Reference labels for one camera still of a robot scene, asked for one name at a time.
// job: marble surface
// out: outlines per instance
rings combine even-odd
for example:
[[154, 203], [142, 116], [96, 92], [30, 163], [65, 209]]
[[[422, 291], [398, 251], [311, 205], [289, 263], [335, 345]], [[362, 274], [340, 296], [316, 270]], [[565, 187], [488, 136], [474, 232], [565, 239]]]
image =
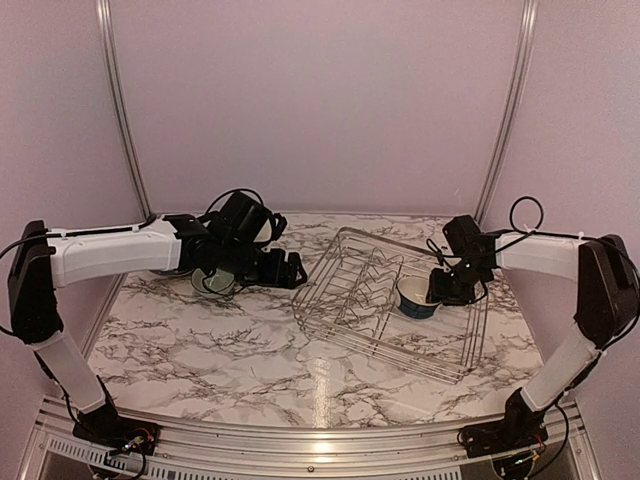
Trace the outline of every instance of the marble surface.
[[[446, 219], [289, 214], [281, 241], [308, 269], [338, 229], [408, 244], [443, 244]], [[491, 284], [481, 364], [456, 385], [307, 338], [294, 292], [248, 288], [231, 300], [194, 292], [189, 277], [131, 274], [90, 364], [121, 407], [189, 419], [270, 426], [409, 425], [498, 413], [542, 365], [502, 280]]]

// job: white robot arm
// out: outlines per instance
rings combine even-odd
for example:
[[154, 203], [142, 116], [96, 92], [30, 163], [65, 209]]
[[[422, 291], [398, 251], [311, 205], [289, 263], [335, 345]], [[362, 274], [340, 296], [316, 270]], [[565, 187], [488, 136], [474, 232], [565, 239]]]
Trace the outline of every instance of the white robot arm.
[[[34, 351], [45, 372], [73, 399], [80, 411], [74, 435], [121, 448], [141, 429], [155, 438], [157, 426], [118, 415], [108, 391], [64, 329], [55, 289], [107, 275], [195, 268], [206, 275], [223, 270], [243, 286], [295, 288], [307, 279], [299, 254], [263, 250], [286, 224], [284, 217], [241, 192], [219, 212], [199, 218], [166, 215], [142, 225], [81, 231], [29, 223], [9, 273], [8, 333]], [[147, 442], [141, 448], [152, 453], [153, 447]]]
[[544, 413], [564, 392], [583, 381], [602, 352], [638, 316], [640, 299], [632, 263], [617, 235], [574, 239], [531, 232], [482, 233], [470, 216], [456, 217], [443, 229], [460, 262], [434, 269], [431, 301], [465, 305], [475, 301], [478, 282], [492, 270], [528, 270], [578, 283], [577, 312], [569, 335], [545, 365], [507, 400], [504, 419], [465, 427], [460, 443], [469, 457], [500, 453], [547, 439]]

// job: black cable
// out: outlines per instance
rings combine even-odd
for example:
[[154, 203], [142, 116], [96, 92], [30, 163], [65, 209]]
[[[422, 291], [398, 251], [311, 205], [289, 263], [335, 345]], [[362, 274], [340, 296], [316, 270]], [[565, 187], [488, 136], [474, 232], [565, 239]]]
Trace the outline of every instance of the black cable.
[[[538, 210], [540, 212], [540, 218], [538, 220], [538, 223], [536, 224], [535, 228], [531, 231], [524, 231], [519, 229], [514, 221], [514, 214], [515, 214], [515, 210], [516, 207], [522, 203], [523, 201], [531, 201], [533, 203], [536, 204], [536, 206], [538, 207]], [[525, 195], [522, 196], [520, 198], [518, 198], [515, 202], [513, 202], [513, 205], [511, 205], [511, 209], [509, 210], [509, 223], [511, 225], [512, 228], [512, 232], [513, 233], [520, 233], [521, 236], [517, 239], [515, 239], [512, 242], [507, 243], [506, 245], [503, 245], [502, 247], [496, 249], [493, 252], [487, 252], [487, 253], [479, 253], [479, 254], [474, 254], [474, 255], [445, 255], [443, 253], [438, 252], [438, 251], [434, 251], [432, 246], [429, 244], [429, 241], [427, 240], [427, 247], [429, 247], [429, 249], [434, 252], [436, 254], [436, 257], [438, 258], [486, 258], [489, 256], [494, 256], [496, 253], [500, 253], [504, 250], [506, 250], [507, 248], [512, 247], [513, 245], [516, 245], [517, 243], [522, 242], [523, 240], [531, 237], [531, 236], [545, 236], [545, 237], [554, 237], [554, 238], [566, 238], [566, 239], [571, 239], [571, 240], [585, 240], [585, 241], [594, 241], [594, 242], [598, 242], [600, 245], [602, 245], [605, 249], [612, 249], [614, 250], [619, 256], [620, 258], [622, 258], [630, 267], [631, 270], [633, 272], [633, 289], [635, 291], [636, 294], [636, 298], [637, 298], [637, 308], [636, 308], [636, 315], [633, 318], [633, 320], [631, 321], [631, 323], [629, 324], [629, 327], [627, 327], [626, 330], [624, 330], [624, 332], [622, 332], [620, 335], [618, 335], [617, 337], [615, 337], [614, 339], [610, 340], [608, 343], [606, 343], [603, 347], [602, 350], [606, 350], [608, 348], [610, 348], [611, 346], [615, 345], [616, 343], [618, 343], [620, 340], [622, 340], [623, 338], [625, 338], [627, 335], [629, 335], [631, 333], [631, 331], [633, 329], [635, 329], [635, 327], [638, 325], [638, 323], [640, 323], [640, 271], [638, 270], [638, 267], [635, 265], [635, 263], [633, 263], [633, 260], [631, 260], [631, 258], [629, 257], [629, 255], [622, 251], [620, 248], [618, 248], [616, 245], [613, 245], [612, 243], [609, 243], [601, 238], [596, 238], [596, 237], [589, 237], [589, 236], [583, 236], [583, 235], [574, 235], [574, 234], [570, 234], [570, 233], [557, 233], [557, 232], [544, 232], [544, 231], [540, 231], [538, 230], [541, 226], [542, 226], [542, 222], [544, 221], [544, 208], [542, 206], [542, 203], [540, 203], [540, 201], [532, 196], [529, 195]]]
[[[67, 412], [69, 413], [69, 417], [71, 418], [71, 420], [73, 420], [73, 423], [78, 425], [79, 428], [83, 429], [86, 433], [88, 433], [92, 437], [95, 437], [93, 432], [89, 431], [89, 429], [87, 427], [85, 427], [82, 423], [80, 423], [80, 420], [78, 420], [78, 418], [73, 413], [73, 408], [71, 408], [71, 399], [69, 398], [69, 393], [67, 393], [67, 391], [62, 387], [62, 385], [60, 385], [60, 388], [62, 389], [62, 394], [64, 395], [64, 400], [65, 400], [65, 403], [67, 405]], [[105, 443], [106, 442], [120, 442], [120, 443], [122, 443], [122, 446], [127, 444], [127, 439], [126, 438], [111, 438], [111, 439], [109, 439], [109, 438], [101, 438], [100, 440], [105, 441]], [[142, 478], [142, 475], [144, 475], [144, 471], [147, 468], [147, 456], [145, 455], [144, 450], [138, 444], [134, 444], [133, 447], [132, 447], [132, 450], [137, 450], [142, 455], [142, 468], [140, 469], [140, 471], [134, 477], [130, 477], [129, 478], [129, 480], [138, 480], [138, 479]]]
[[[520, 202], [525, 201], [525, 200], [530, 200], [530, 201], [534, 202], [537, 205], [537, 207], [538, 207], [538, 209], [540, 211], [540, 220], [538, 221], [538, 224], [535, 227], [536, 231], [533, 231], [533, 232], [524, 232], [523, 230], [520, 230], [518, 227], [516, 227], [515, 222], [513, 220], [513, 214], [514, 214], [514, 211], [515, 211], [515, 207]], [[557, 233], [557, 232], [537, 231], [537, 229], [540, 228], [540, 226], [542, 225], [542, 221], [543, 220], [544, 220], [544, 208], [542, 207], [542, 204], [540, 203], [540, 201], [535, 197], [531, 197], [531, 196], [520, 197], [519, 199], [517, 199], [513, 203], [513, 205], [511, 206], [511, 210], [509, 211], [509, 223], [511, 224], [511, 228], [513, 229], [514, 232], [522, 233], [522, 234], [531, 234], [531, 235], [536, 235], [536, 236], [537, 235], [542, 235], [542, 236], [545, 236], [545, 237], [566, 238], [566, 239], [571, 239], [571, 240], [585, 240], [585, 241], [597, 242], [600, 245], [602, 245], [605, 249], [614, 250], [620, 256], [620, 258], [622, 258], [629, 265], [629, 267], [631, 267], [631, 271], [633, 272], [633, 276], [634, 276], [632, 285], [633, 285], [633, 289], [635, 291], [636, 299], [637, 299], [636, 314], [635, 314], [635, 317], [633, 318], [633, 320], [631, 321], [631, 323], [629, 324], [629, 326], [627, 327], [627, 329], [624, 332], [622, 332], [617, 337], [609, 340], [609, 342], [607, 342], [602, 347], [603, 351], [607, 350], [608, 348], [610, 348], [611, 346], [615, 345], [620, 340], [625, 338], [627, 335], [629, 335], [631, 333], [631, 331], [638, 325], [638, 322], [640, 321], [640, 271], [638, 270], [638, 267], [636, 266], [635, 263], [633, 263], [633, 260], [631, 260], [631, 258], [629, 257], [629, 255], [626, 252], [624, 252], [622, 249], [620, 249], [616, 245], [603, 240], [602, 238], [574, 235], [574, 234], [570, 234], [570, 233]]]
[[147, 469], [147, 455], [139, 445], [135, 445], [133, 449], [137, 450], [140, 455], [142, 455], [142, 467], [140, 468], [140, 471], [136, 474], [136, 476], [129, 478], [129, 480], [138, 480], [142, 478], [142, 475], [144, 475], [144, 471]]
[[520, 205], [522, 202], [525, 202], [527, 200], [535, 203], [536, 206], [538, 207], [538, 211], [540, 212], [540, 219], [538, 220], [538, 223], [536, 224], [536, 226], [533, 227], [533, 229], [534, 230], [538, 230], [542, 226], [542, 222], [544, 222], [544, 208], [542, 207], [542, 203], [540, 203], [540, 200], [538, 200], [536, 197], [532, 197], [530, 195], [524, 195], [524, 196], [520, 197], [519, 199], [517, 199], [515, 202], [513, 202], [513, 204], [511, 205], [511, 209], [509, 210], [509, 223], [511, 224], [511, 228], [515, 232], [526, 233], [526, 232], [523, 232], [523, 231], [519, 230], [516, 227], [516, 224], [513, 221], [513, 216], [514, 216], [514, 214], [516, 212], [516, 208], [518, 207], [518, 205]]
[[558, 449], [558, 451], [553, 455], [553, 457], [551, 457], [551, 460], [549, 460], [547, 463], [545, 463], [540, 468], [540, 470], [538, 470], [537, 472], [533, 473], [532, 475], [529, 475], [529, 478], [537, 477], [542, 472], [544, 472], [547, 468], [549, 468], [551, 466], [551, 464], [553, 464], [553, 462], [555, 462], [558, 459], [558, 457], [560, 457], [560, 455], [564, 451], [565, 447], [567, 446], [567, 443], [569, 442], [569, 417], [567, 417], [567, 414], [564, 411], [564, 409], [560, 405], [558, 405], [558, 402], [556, 402], [554, 404], [554, 406], [558, 410], [560, 410], [560, 413], [562, 414], [562, 417], [564, 418], [565, 431], [564, 431], [564, 439], [562, 440], [562, 445], [560, 445], [560, 448]]
[[[4, 250], [2, 250], [2, 252], [0, 252], [0, 260], [2, 260], [2, 258], [9, 253], [11, 250], [13, 250], [16, 247], [19, 247], [20, 245], [23, 245], [25, 243], [29, 243], [29, 242], [33, 242], [36, 240], [43, 240], [46, 238], [51, 238], [52, 234], [44, 234], [44, 235], [34, 235], [33, 237], [27, 237], [27, 238], [22, 238], [20, 240], [17, 240], [15, 242], [13, 242], [12, 244], [10, 244], [9, 246], [5, 247]], [[3, 326], [0, 325], [0, 332], [4, 333], [5, 335], [9, 335], [10, 337], [15, 337], [16, 334], [13, 333], [11, 330], [4, 328]]]
[[222, 195], [218, 196], [218, 198], [216, 198], [213, 202], [211, 202], [211, 204], [205, 210], [204, 214], [205, 215], [208, 214], [211, 211], [211, 209], [215, 206], [215, 204], [218, 203], [220, 200], [222, 200], [224, 197], [236, 192], [248, 192], [258, 199], [258, 201], [260, 202], [260, 205], [264, 206], [264, 201], [262, 200], [262, 197], [255, 190], [252, 190], [251, 188], [233, 188], [231, 190], [224, 192]]
[[[107, 234], [107, 233], [133, 232], [136, 229], [141, 230], [141, 229], [143, 229], [145, 227], [148, 227], [156, 219], [157, 219], [156, 215], [150, 215], [144, 222], [142, 222], [139, 225], [133, 226], [133, 227], [102, 228], [102, 229], [96, 229], [96, 230], [76, 230], [76, 231], [73, 231], [73, 232], [68, 232], [65, 235], [63, 235], [61, 233], [49, 232], [49, 233], [45, 233], [45, 234], [42, 234], [42, 235], [33, 235], [31, 237], [21, 238], [20, 240], [16, 240], [15, 242], [11, 243], [10, 245], [5, 247], [0, 252], [0, 261], [4, 258], [4, 256], [7, 253], [9, 253], [14, 248], [19, 247], [20, 245], [24, 245], [25, 243], [34, 242], [36, 240], [46, 240], [46, 239], [49, 239], [49, 238], [62, 238], [63, 236], [66, 236], [66, 237], [80, 237], [80, 236], [85, 236], [85, 235], [103, 235], [103, 234]], [[15, 337], [16, 336], [15, 333], [13, 333], [11, 330], [3, 327], [2, 325], [0, 325], [0, 332], [4, 333], [5, 335], [9, 335], [10, 337]]]

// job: lavender wall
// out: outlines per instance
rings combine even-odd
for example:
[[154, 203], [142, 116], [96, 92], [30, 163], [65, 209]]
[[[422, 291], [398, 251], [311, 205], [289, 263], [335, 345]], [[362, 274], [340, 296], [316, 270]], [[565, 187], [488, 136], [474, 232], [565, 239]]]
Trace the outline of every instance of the lavender wall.
[[[28, 220], [85, 227], [139, 220], [101, 56], [93, 2], [5, 0], [0, 5], [0, 246]], [[0, 266], [6, 278], [9, 259]], [[108, 285], [59, 292], [76, 341]], [[0, 289], [0, 322], [9, 324]], [[19, 341], [0, 336], [0, 464], [15, 478], [50, 382]]]
[[[546, 229], [619, 233], [640, 263], [640, 5], [543, 1], [535, 35], [486, 226], [506, 226], [511, 202], [533, 194], [546, 206]], [[527, 274], [510, 279], [548, 356], [572, 323], [575, 286]], [[640, 330], [613, 347], [578, 391], [603, 478], [638, 478], [639, 346]]]
[[151, 203], [235, 186], [287, 210], [475, 209], [523, 2], [113, 2]]

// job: dark bowl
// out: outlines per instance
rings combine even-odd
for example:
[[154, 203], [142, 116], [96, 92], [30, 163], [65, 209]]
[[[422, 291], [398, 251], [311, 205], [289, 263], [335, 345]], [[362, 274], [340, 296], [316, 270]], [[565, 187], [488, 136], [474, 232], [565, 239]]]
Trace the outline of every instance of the dark bowl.
[[429, 279], [424, 277], [403, 277], [398, 280], [396, 289], [400, 295], [398, 309], [407, 317], [425, 320], [433, 316], [440, 303], [426, 301]]

